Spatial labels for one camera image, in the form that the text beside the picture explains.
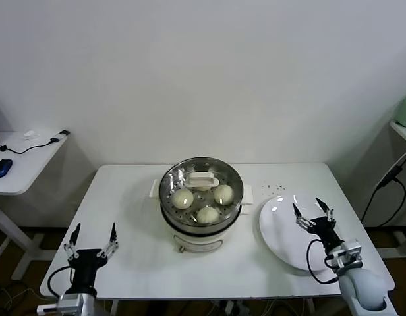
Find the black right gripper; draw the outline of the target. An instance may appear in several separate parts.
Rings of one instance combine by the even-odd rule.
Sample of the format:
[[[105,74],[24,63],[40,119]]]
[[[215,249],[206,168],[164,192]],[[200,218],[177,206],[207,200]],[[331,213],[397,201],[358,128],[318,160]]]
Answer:
[[[340,246],[343,243],[343,240],[335,231],[336,222],[334,210],[318,197],[316,198],[316,202],[325,215],[312,220],[303,217],[299,208],[292,203],[293,211],[296,216],[296,223],[303,230],[310,230],[311,234],[317,235],[323,244],[325,252],[331,252],[334,248]]]

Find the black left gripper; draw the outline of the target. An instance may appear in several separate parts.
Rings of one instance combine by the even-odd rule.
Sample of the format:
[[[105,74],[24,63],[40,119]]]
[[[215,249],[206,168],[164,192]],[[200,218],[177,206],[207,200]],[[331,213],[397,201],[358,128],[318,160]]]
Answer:
[[[119,243],[115,223],[112,224],[108,243],[101,250],[78,250],[76,243],[80,234],[78,223],[71,233],[69,242],[63,245],[68,264],[74,270],[70,290],[93,290],[98,269],[107,264],[118,250]]]

